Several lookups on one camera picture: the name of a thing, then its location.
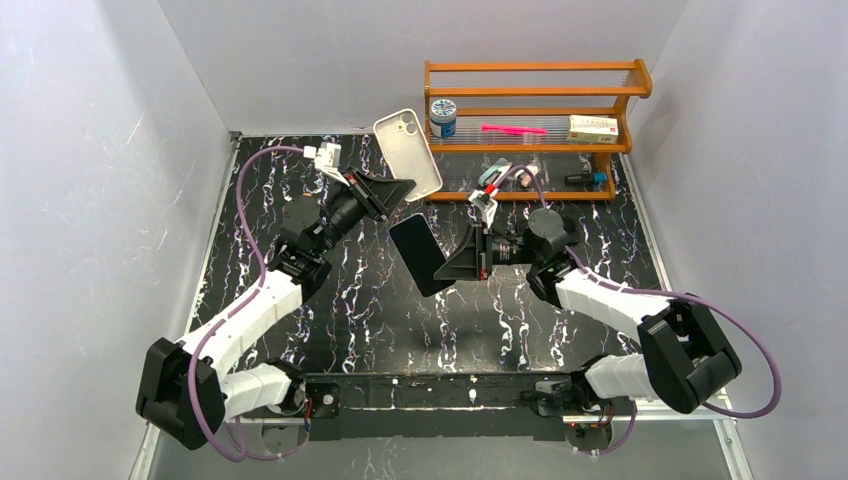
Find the pink phone case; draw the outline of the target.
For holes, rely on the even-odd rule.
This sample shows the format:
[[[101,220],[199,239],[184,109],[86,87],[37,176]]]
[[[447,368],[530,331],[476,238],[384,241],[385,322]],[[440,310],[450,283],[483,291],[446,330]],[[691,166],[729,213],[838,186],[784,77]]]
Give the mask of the pink phone case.
[[[402,109],[376,120],[373,130],[393,177],[415,181],[416,186],[405,196],[407,203],[422,200],[442,189],[443,180],[425,129],[412,109]]]

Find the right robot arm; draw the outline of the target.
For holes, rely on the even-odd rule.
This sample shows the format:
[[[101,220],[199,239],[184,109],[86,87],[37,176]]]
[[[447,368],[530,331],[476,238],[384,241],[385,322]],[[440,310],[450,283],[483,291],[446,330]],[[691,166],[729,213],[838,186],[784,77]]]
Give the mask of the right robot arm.
[[[583,407],[629,397],[658,399],[690,413],[738,377],[739,357],[707,307],[593,277],[572,255],[577,241],[574,223],[545,208],[532,211],[516,231],[472,224],[433,278],[483,281],[495,265],[528,265],[525,278],[538,299],[636,342],[639,353],[599,356],[571,373],[568,386],[554,390]]]

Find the black smartphone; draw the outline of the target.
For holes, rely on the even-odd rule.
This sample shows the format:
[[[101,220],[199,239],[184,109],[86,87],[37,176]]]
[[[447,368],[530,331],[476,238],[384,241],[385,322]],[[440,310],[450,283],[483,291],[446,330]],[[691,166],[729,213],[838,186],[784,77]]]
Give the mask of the black smartphone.
[[[425,217],[414,214],[389,229],[393,244],[423,297],[453,286],[455,280],[439,280],[436,271],[446,262]]]

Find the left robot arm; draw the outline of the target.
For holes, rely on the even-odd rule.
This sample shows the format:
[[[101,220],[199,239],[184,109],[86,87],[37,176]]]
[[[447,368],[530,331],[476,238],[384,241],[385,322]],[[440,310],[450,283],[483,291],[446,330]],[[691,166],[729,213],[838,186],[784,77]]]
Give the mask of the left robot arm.
[[[292,400],[302,377],[294,365],[269,361],[234,372],[246,350],[297,311],[323,285],[325,256],[363,219],[386,220],[414,190],[412,179],[341,173],[326,203],[297,197],[282,212],[280,232],[259,279],[212,320],[176,341],[147,350],[136,413],[189,450],[216,440],[230,420]]]

